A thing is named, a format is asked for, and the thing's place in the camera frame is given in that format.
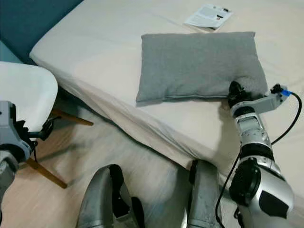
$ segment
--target mattress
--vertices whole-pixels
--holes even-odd
[[[199,158],[227,174],[239,137],[225,100],[135,102],[141,73],[141,35],[201,32],[183,24],[200,0],[85,0],[57,23],[30,57],[50,70],[60,86],[114,121],[139,142],[189,168]],[[215,0],[234,12],[219,30],[255,31],[259,59],[272,86],[281,83],[304,97],[302,12],[296,0]],[[261,117],[273,140],[292,122],[289,98]],[[276,162],[297,196],[304,198],[303,114],[274,146]]]

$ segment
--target floor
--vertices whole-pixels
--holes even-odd
[[[69,100],[61,99],[56,106],[94,122],[94,126],[83,126],[58,120],[50,137],[38,142],[39,162],[67,182],[68,188],[61,189],[27,165],[21,165],[3,199],[1,227],[74,228],[93,174],[111,163],[122,167],[131,195],[141,199],[147,228],[184,225],[190,194],[187,170]],[[227,228],[238,227],[232,218],[235,207],[233,202],[223,199]]]

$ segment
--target pillow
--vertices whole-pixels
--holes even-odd
[[[136,101],[221,98],[232,81],[253,97],[267,83],[257,57],[254,32],[146,34]]]

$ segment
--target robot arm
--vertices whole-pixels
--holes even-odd
[[[245,228],[291,227],[287,214],[292,210],[291,187],[273,157],[272,145],[259,117],[276,109],[288,95],[276,85],[270,96],[251,101],[250,94],[233,82],[229,105],[239,131],[241,147],[239,165],[229,188],[237,203],[239,220]]]

